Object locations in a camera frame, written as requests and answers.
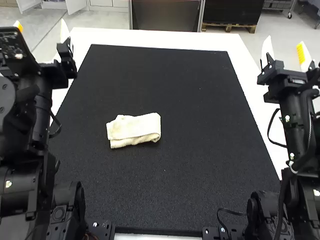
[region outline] cabinet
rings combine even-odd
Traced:
[[[16,7],[17,1],[16,0],[0,0],[1,7]]]
[[[43,9],[66,9],[71,15],[87,6],[87,0],[65,0],[60,2],[42,0],[16,0],[21,13],[39,4]]]
[[[17,2],[20,12],[41,5],[43,9],[65,9],[69,15],[79,11],[112,11],[112,12],[128,12],[128,0],[0,0],[0,6],[8,6],[8,2]]]

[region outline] metal rack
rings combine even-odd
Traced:
[[[265,10],[276,10],[276,11],[283,11],[289,10],[288,12],[288,19],[292,18],[292,11],[296,4],[296,0],[265,0],[263,4],[263,8]]]

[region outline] cable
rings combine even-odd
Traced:
[[[92,232],[89,231],[88,234],[92,236],[94,240],[99,240],[99,238],[96,235],[94,235]]]
[[[308,122],[308,125],[304,124],[304,132],[308,133],[307,136],[307,149],[305,153],[298,159],[296,159],[291,165],[291,169],[298,172],[315,154],[316,151],[316,137],[313,130],[312,118],[308,104],[308,97],[316,96],[319,94],[317,89],[309,89],[301,94],[301,106],[306,106],[306,114],[303,114],[303,122]]]
[[[50,110],[50,116],[52,117],[53,121],[58,125],[58,129],[54,133],[49,135],[49,139],[53,139],[54,137],[58,136],[59,133],[61,132],[62,124],[59,122],[59,120],[51,110]]]
[[[314,131],[312,131],[313,125],[312,125],[309,104],[308,104],[308,97],[314,96],[317,94],[319,94],[319,91],[315,89],[306,90],[301,94],[301,106],[302,107],[306,106],[306,111],[307,111],[307,113],[303,116],[304,118],[308,118],[308,119],[303,119],[303,122],[308,123],[308,126],[304,125],[305,126],[304,131],[308,132],[308,137],[307,137],[306,152],[300,158],[295,160],[294,163],[290,166],[291,170],[294,170],[296,172],[298,172],[304,166],[304,164],[306,164],[306,162],[310,160],[312,156],[315,154],[316,139],[315,139],[315,133]],[[273,240],[278,240],[280,238],[283,217],[284,217],[284,201],[285,201],[286,188],[290,179],[295,175],[296,174],[294,172],[290,171],[288,175],[285,176],[285,178],[282,178],[280,193],[278,198],[278,206],[277,206],[277,223],[276,223]]]
[[[277,205],[277,223],[275,228],[275,233],[273,235],[272,240],[278,240],[281,234],[281,228],[283,223],[283,217],[284,217],[284,201],[285,201],[285,193],[287,185],[290,181],[290,179],[294,176],[293,172],[289,172],[289,175],[282,179],[281,185],[280,185],[280,193],[278,198],[278,205]]]
[[[216,211],[216,218],[217,218],[219,224],[225,229],[226,234],[228,235],[228,238],[231,240],[231,235],[229,234],[229,230],[228,230],[227,226],[220,220],[219,212],[225,212],[227,214],[232,214],[232,215],[236,215],[236,216],[240,216],[240,217],[246,217],[247,214],[244,212],[240,212],[240,211],[232,211],[232,210],[225,208],[225,207],[219,207],[218,210]]]
[[[269,137],[269,132],[270,132],[270,129],[271,129],[271,125],[272,125],[272,123],[274,121],[274,118],[275,118],[276,114],[279,112],[279,110],[280,110],[280,108],[277,108],[276,110],[274,110],[274,112],[273,112],[273,114],[271,116],[271,119],[270,119],[270,122],[269,122],[269,126],[268,126],[268,130],[267,130],[266,134],[268,136],[268,139],[269,139],[270,143],[275,144],[275,145],[280,146],[280,147],[283,147],[283,148],[287,148],[287,145],[281,144],[281,143],[276,142],[276,141],[272,141],[270,139],[270,137]]]
[[[72,219],[72,215],[68,218],[68,220],[67,221],[65,221],[65,223],[67,223],[67,222],[69,222],[70,221],[70,219]],[[40,227],[40,226],[42,226],[42,225],[37,225],[37,226],[35,226],[30,232],[29,232],[29,234],[25,237],[25,239],[24,240],[27,240],[29,237],[30,237],[30,235],[37,229],[37,227]]]

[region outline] table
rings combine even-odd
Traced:
[[[279,176],[281,175],[281,169],[286,167],[285,161],[288,159],[287,151],[284,148],[272,145],[267,137],[269,120],[277,105],[264,103],[263,94],[267,92],[267,87],[257,85],[257,76],[260,70],[238,34],[74,28],[71,31],[71,39],[74,44],[74,60],[78,69],[91,44],[227,51],[262,139]],[[53,91],[52,112],[54,114],[58,112],[67,92],[68,89]],[[285,142],[280,121],[274,122],[270,137],[278,142]],[[138,235],[116,235],[117,239],[128,239],[129,237],[144,238],[144,236]]]

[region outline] white towel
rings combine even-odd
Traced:
[[[161,138],[161,117],[158,113],[141,116],[118,115],[106,124],[112,149],[144,142],[157,142]]]

